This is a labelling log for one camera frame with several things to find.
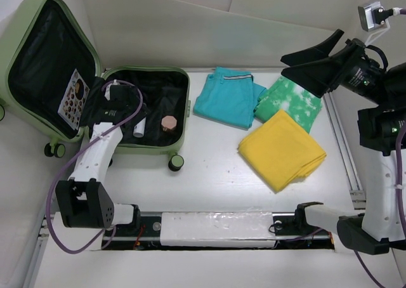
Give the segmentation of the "white spray bottle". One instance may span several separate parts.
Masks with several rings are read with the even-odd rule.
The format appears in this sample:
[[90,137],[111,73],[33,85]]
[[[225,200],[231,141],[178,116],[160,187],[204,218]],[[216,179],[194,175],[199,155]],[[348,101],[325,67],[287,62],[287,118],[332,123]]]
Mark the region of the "white spray bottle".
[[145,134],[145,126],[146,126],[147,118],[144,117],[133,129],[133,136],[135,138],[142,138]]

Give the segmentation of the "green white tie-dye cloth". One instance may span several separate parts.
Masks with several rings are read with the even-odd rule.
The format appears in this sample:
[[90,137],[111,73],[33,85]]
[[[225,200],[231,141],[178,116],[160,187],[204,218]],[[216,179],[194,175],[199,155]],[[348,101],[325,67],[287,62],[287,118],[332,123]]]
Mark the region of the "green white tie-dye cloth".
[[322,109],[322,102],[309,91],[280,76],[273,85],[258,98],[254,116],[266,122],[279,110],[286,112],[307,133]]

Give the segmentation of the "green hard-shell suitcase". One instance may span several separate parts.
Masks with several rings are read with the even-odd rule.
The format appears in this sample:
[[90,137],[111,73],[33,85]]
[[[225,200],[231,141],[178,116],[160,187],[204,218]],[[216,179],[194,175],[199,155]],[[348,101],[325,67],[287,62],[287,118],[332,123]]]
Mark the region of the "green hard-shell suitcase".
[[[77,69],[89,87],[79,129],[73,130],[58,107]],[[90,135],[94,108],[101,105],[102,87],[118,80],[134,84],[149,114],[145,134],[133,136],[136,125],[122,128],[120,153],[166,154],[168,166],[179,171],[179,151],[190,110],[190,79],[176,67],[123,66],[103,70],[95,48],[63,0],[23,0],[1,36],[1,110],[11,110],[49,138],[47,157],[63,157],[65,144]],[[173,132],[161,128],[167,115],[177,119]]]

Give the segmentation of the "teal shorts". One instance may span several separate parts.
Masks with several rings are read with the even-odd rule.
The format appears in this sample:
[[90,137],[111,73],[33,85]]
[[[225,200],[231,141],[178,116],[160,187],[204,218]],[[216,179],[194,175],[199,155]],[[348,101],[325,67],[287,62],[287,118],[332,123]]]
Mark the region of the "teal shorts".
[[249,129],[258,98],[266,88],[249,71],[216,67],[197,97],[196,115],[240,129]]

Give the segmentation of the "yellow cloth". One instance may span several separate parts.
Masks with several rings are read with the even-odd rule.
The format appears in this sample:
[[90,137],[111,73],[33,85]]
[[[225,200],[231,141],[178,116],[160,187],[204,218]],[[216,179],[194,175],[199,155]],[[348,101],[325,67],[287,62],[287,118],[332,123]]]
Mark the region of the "yellow cloth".
[[238,151],[274,192],[308,177],[326,158],[324,149],[283,110],[246,136]]

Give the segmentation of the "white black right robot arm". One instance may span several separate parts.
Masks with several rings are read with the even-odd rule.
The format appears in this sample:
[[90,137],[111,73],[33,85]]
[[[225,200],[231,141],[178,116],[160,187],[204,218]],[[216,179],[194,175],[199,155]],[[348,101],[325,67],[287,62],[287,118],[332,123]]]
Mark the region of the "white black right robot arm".
[[374,103],[357,112],[360,146],[366,150],[366,206],[361,214],[319,202],[299,204],[293,225],[335,233],[342,245],[376,255],[405,249],[405,65],[389,67],[384,52],[350,39],[333,52],[342,30],[322,43],[282,56],[282,75],[317,97],[338,87]]

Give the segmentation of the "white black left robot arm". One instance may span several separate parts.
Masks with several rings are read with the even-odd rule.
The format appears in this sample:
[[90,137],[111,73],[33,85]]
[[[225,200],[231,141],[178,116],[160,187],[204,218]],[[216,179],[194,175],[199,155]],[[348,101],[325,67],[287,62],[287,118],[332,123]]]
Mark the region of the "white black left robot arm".
[[134,84],[118,80],[103,85],[101,95],[101,105],[94,108],[89,121],[89,147],[69,178],[56,184],[56,199],[68,228],[119,225],[124,233],[134,235],[141,229],[138,207],[113,203],[104,182],[114,151],[123,139],[122,128],[129,127],[134,118],[145,117],[143,96]]

